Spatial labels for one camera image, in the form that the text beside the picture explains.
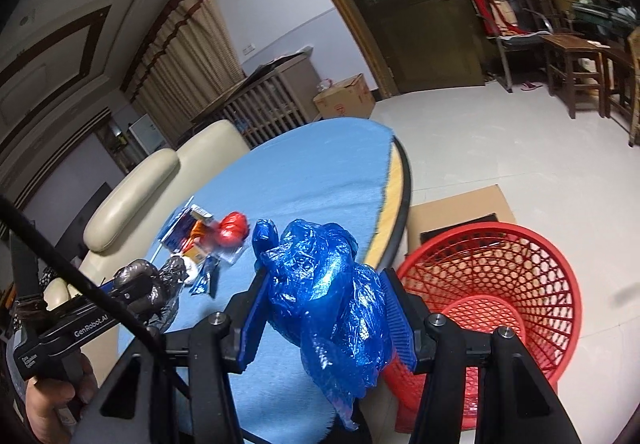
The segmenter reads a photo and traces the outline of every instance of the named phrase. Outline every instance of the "human hand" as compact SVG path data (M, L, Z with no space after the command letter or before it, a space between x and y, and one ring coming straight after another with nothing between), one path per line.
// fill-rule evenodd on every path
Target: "human hand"
M81 357L84 376L78 386L78 398L89 404L98 391L94 369L86 355ZM24 400L31 430L42 444L68 444L71 435L60 422L56 408L67 404L76 396L76 390L68 382L57 379L33 377L27 384Z

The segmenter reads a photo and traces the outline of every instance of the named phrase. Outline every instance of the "blue plastic bag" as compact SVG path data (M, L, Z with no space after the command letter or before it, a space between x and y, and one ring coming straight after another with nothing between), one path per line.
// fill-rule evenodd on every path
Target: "blue plastic bag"
M375 386L392 353L378 275L354 262L358 244L338 224L294 220L278 243L275 225L259 220L252 242L269 273L271 325L300 347L305 371L356 429L353 401Z

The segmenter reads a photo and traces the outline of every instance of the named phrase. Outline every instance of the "metal bolt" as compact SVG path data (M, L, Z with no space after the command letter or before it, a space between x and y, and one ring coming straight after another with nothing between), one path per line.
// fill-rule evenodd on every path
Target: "metal bolt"
M511 327L498 327L498 334L505 339L511 339L516 335Z
M431 314L429 316L429 323L434 327L441 327L447 322L447 317L444 314Z
M222 325L226 322L226 314L224 312L214 312L207 318L212 325Z

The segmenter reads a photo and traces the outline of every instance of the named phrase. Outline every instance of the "ceiling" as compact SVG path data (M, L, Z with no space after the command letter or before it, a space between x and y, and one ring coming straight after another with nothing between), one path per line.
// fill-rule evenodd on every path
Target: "ceiling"
M0 34L0 186L9 198L99 110L126 106L117 88L167 1L19 2Z

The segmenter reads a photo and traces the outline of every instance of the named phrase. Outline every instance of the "blue tablecloth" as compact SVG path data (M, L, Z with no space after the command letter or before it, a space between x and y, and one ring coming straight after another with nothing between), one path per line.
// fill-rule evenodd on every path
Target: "blue tablecloth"
M331 119L308 124L255 148L213 178L193 203L222 218L231 211L250 222L271 218L278 230L296 218L342 225L358 241L358 259L366 255L384 202L393 133L363 119ZM212 150L223 148L212 146ZM151 258L157 246L150 248ZM162 250L155 264L169 256ZM180 309L169 331L194 326L224 310L236 292L254 278L249 248L222 271L216 299L180 295ZM120 330L120 352L131 335ZM273 444L310 444L322 440L335 411L305 373L300 350L267 325L255 361L241 376L230 375L240 424ZM188 430L186 402L178 396L180 426Z

